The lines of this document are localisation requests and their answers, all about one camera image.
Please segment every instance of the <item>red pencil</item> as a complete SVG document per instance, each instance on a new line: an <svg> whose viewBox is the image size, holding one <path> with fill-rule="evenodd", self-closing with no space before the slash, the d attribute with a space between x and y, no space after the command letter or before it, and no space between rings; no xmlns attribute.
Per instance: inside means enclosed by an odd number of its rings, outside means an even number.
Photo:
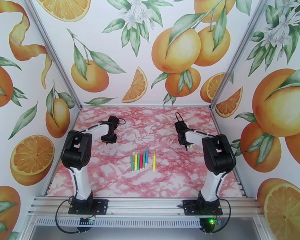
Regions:
<svg viewBox="0 0 300 240"><path fill-rule="evenodd" d="M143 153L140 153L140 169L142 169L143 164Z"/></svg>

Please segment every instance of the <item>orange slice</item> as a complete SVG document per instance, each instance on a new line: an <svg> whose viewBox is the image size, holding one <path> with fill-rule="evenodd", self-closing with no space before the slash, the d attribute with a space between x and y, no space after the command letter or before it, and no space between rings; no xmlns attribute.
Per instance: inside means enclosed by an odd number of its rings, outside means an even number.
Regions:
<svg viewBox="0 0 300 240"><path fill-rule="evenodd" d="M131 84L131 87L123 97L123 103L131 103L139 100L146 93L148 88L148 80L143 70L138 66Z"/></svg>
<svg viewBox="0 0 300 240"><path fill-rule="evenodd" d="M223 118L230 117L237 110L241 97L242 97L243 87L237 90L232 96L227 100L216 104L216 112L219 116Z"/></svg>
<svg viewBox="0 0 300 240"><path fill-rule="evenodd" d="M58 20L75 22L88 12L91 0L37 0L46 12Z"/></svg>
<svg viewBox="0 0 300 240"><path fill-rule="evenodd" d="M277 240L300 240L300 189L289 182L272 187L264 216Z"/></svg>
<svg viewBox="0 0 300 240"><path fill-rule="evenodd" d="M49 172L54 158L54 145L43 135L33 135L20 141L13 149L10 169L22 185L33 185Z"/></svg>
<svg viewBox="0 0 300 240"><path fill-rule="evenodd" d="M219 73L215 74L214 76L211 76L206 82L207 82L207 98L210 100L213 99L214 95L217 92L217 89L219 88L219 85L224 77L225 73Z"/></svg>

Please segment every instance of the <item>robotic arm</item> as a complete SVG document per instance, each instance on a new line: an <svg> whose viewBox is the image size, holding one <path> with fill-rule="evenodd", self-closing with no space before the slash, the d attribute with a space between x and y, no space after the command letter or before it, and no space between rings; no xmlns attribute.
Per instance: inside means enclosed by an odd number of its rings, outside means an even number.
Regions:
<svg viewBox="0 0 300 240"><path fill-rule="evenodd" d="M189 129L183 119L178 119L174 125L178 133L178 141L186 147L186 150L190 144L203 148L204 162L208 168L206 181L199 192L195 206L186 207L187 202L183 203L183 208L187 208L185 214L214 215L214 212L217 212L222 215L218 194L226 174L236 165L236 158L228 139L224 134L215 136Z"/></svg>
<svg viewBox="0 0 300 240"><path fill-rule="evenodd" d="M92 139L101 137L102 142L115 143L117 136L114 131L118 124L119 119L110 116L108 121L100 121L86 130L71 130L68 133L61 153L61 161L68 168L74 185L74 196L69 214L91 214L96 209L97 202L93 199L87 171L91 157Z"/></svg>

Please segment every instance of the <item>blue pencil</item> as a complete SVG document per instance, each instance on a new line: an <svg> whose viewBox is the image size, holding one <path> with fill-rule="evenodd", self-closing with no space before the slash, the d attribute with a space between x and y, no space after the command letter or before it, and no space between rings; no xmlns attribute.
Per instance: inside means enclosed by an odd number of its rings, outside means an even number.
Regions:
<svg viewBox="0 0 300 240"><path fill-rule="evenodd" d="M146 150L146 164L148 163L148 156L149 156L149 147Z"/></svg>

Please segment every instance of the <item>wall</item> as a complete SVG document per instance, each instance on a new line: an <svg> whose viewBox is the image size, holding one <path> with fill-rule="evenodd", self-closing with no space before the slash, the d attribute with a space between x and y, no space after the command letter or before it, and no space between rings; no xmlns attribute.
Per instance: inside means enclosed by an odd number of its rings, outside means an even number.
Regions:
<svg viewBox="0 0 300 240"><path fill-rule="evenodd" d="M270 1L213 112L273 234L300 239L300 0Z"/></svg>
<svg viewBox="0 0 300 240"><path fill-rule="evenodd" d="M0 0L0 240L24 229L78 113L20 4ZM50 92L53 86L59 94Z"/></svg>
<svg viewBox="0 0 300 240"><path fill-rule="evenodd" d="M225 72L258 1L78 0L71 11L65 0L32 0L86 106L208 105L214 86L210 98L201 88L208 78ZM203 12L210 12L210 20ZM170 37L165 30L171 27Z"/></svg>

